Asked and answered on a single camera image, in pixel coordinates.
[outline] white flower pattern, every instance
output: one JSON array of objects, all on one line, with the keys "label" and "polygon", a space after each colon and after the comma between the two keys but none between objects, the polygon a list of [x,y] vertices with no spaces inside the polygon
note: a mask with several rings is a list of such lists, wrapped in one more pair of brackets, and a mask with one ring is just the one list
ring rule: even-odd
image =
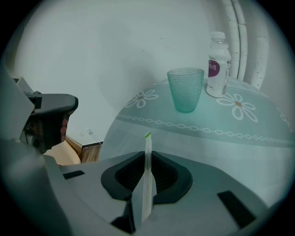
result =
[{"label": "white flower pattern", "polygon": [[147,104],[146,100],[153,100],[159,97],[159,95],[153,94],[154,92],[154,89],[147,91],[146,93],[143,91],[139,92],[136,96],[131,98],[131,100],[126,104],[125,108],[131,107],[134,104],[136,104],[138,108],[143,108]]},{"label": "white flower pattern", "polygon": [[281,111],[280,108],[277,107],[277,110],[278,110],[278,112],[280,113],[280,117],[281,117],[281,119],[282,119],[284,122],[287,123],[287,126],[288,126],[290,132],[293,133],[293,130],[292,130],[291,125],[290,125],[290,122],[288,121],[287,117],[283,114],[283,112]]},{"label": "white flower pattern", "polygon": [[250,120],[257,123],[257,117],[251,112],[256,107],[248,102],[243,102],[243,98],[239,94],[234,94],[234,97],[226,93],[223,98],[218,98],[216,101],[223,106],[234,106],[231,113],[237,120],[243,120],[244,114],[249,117]]}]

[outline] table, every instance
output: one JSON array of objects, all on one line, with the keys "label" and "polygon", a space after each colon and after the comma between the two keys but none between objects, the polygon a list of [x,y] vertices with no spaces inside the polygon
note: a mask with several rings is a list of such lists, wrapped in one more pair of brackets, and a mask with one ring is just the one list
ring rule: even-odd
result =
[{"label": "table", "polygon": [[167,80],[133,97],[112,123],[99,160],[153,150],[215,166],[244,184],[270,207],[293,182],[295,135],[287,118],[265,94],[230,78],[223,98],[206,93],[196,109],[175,109]]}]

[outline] white pipe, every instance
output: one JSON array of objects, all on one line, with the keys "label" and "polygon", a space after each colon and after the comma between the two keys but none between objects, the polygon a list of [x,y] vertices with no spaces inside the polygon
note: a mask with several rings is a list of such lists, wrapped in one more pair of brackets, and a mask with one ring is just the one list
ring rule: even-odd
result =
[{"label": "white pipe", "polygon": [[247,39],[247,28],[246,28],[246,22],[244,18],[244,14],[241,8],[241,5],[239,3],[239,0],[231,0],[234,9],[236,11],[236,17],[238,19],[238,25],[239,25],[239,33],[240,33],[240,49],[241,49],[241,55],[240,55],[240,67],[239,67],[239,73],[238,73],[238,80],[243,81],[246,71],[246,65],[247,65],[247,55],[248,55],[248,39]]},{"label": "white pipe", "polygon": [[252,73],[250,84],[260,89],[266,75],[269,39],[265,16],[258,12],[254,12],[254,14],[256,15],[256,55],[255,69]]},{"label": "white pipe", "polygon": [[240,66],[240,35],[239,27],[236,18],[236,13],[232,5],[231,0],[222,0],[223,6],[225,8],[227,21],[230,27],[230,54],[231,54],[231,66],[230,66],[230,76],[237,79],[239,66]]}]

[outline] bottle label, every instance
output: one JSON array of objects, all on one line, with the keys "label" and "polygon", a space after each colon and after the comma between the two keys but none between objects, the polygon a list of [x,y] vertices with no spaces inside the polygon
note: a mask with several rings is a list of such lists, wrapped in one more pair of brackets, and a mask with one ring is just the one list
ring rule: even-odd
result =
[{"label": "bottle label", "polygon": [[217,76],[220,71],[220,65],[217,61],[209,60],[209,72],[208,77]]}]

